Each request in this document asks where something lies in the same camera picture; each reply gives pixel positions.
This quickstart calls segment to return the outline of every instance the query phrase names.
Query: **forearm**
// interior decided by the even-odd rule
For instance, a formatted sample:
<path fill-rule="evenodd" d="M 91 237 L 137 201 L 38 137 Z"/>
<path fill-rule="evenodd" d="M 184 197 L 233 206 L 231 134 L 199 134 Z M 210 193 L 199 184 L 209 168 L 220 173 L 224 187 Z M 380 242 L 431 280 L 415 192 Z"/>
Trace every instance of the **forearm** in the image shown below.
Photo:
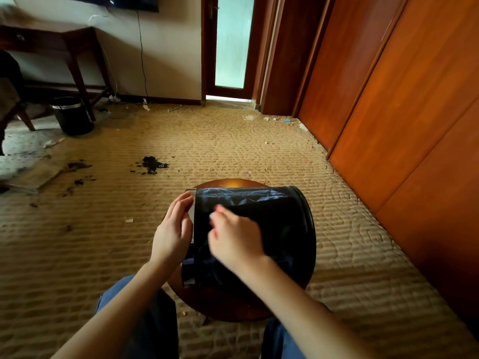
<path fill-rule="evenodd" d="M 170 267 L 148 262 L 54 358 L 118 358 L 131 331 L 168 279 Z"/>
<path fill-rule="evenodd" d="M 375 357 L 271 258 L 255 260 L 238 276 L 282 322 L 308 359 Z"/>

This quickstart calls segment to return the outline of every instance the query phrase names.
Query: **wooden wardrobe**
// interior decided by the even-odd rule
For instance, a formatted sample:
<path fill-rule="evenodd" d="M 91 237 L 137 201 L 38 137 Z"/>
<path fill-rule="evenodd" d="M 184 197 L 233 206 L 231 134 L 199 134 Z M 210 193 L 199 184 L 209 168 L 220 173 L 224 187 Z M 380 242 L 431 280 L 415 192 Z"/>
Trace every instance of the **wooden wardrobe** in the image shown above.
<path fill-rule="evenodd" d="M 389 3 L 381 32 L 398 13 Z M 375 9 L 336 4 L 349 21 L 334 23 L 333 10 L 337 38 L 325 36 L 299 118 L 451 307 L 478 324 L 479 0 L 407 0 L 377 62 L 367 46 L 380 32 L 354 22 Z M 344 36 L 348 23 L 356 33 Z M 356 45 L 366 47 L 348 52 Z"/>

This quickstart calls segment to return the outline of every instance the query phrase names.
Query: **hand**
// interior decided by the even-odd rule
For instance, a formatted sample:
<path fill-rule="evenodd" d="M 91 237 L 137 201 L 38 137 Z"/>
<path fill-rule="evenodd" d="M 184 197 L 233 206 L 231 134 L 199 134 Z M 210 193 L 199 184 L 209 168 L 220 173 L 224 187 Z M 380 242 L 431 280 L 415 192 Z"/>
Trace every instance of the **hand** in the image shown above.
<path fill-rule="evenodd" d="M 173 272 L 185 259 L 193 236 L 193 223 L 188 215 L 193 200 L 187 191 L 171 203 L 156 229 L 150 262 L 166 264 Z"/>
<path fill-rule="evenodd" d="M 210 215 L 213 229 L 208 234 L 210 251 L 230 271 L 238 274 L 243 266 L 265 257 L 260 227 L 221 205 Z"/>

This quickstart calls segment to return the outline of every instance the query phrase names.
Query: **black trash can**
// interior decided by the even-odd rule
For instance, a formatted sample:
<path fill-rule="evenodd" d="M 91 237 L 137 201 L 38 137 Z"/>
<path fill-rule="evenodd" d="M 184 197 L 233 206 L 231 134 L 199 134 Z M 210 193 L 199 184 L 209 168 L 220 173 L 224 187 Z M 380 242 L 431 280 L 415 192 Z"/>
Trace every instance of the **black trash can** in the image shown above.
<path fill-rule="evenodd" d="M 64 133 L 79 136 L 91 132 L 94 124 L 80 98 L 60 97 L 52 101 L 55 117 Z"/>
<path fill-rule="evenodd" d="M 308 202 L 297 187 L 194 190 L 194 235 L 182 264 L 184 286 L 199 285 L 249 294 L 249 289 L 212 257 L 209 250 L 209 215 L 217 204 L 258 223 L 264 252 L 295 282 L 306 286 L 316 264 L 316 232 Z"/>

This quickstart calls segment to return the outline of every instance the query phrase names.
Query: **desk drawer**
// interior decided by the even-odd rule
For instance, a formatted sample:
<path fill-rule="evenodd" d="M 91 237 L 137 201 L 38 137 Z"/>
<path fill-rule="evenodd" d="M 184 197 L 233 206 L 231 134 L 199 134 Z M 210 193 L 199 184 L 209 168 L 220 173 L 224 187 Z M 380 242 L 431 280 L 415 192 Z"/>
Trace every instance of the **desk drawer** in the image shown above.
<path fill-rule="evenodd" d="M 0 45 L 24 51 L 32 48 L 61 50 L 67 48 L 65 41 L 58 33 L 9 26 L 0 26 Z"/>

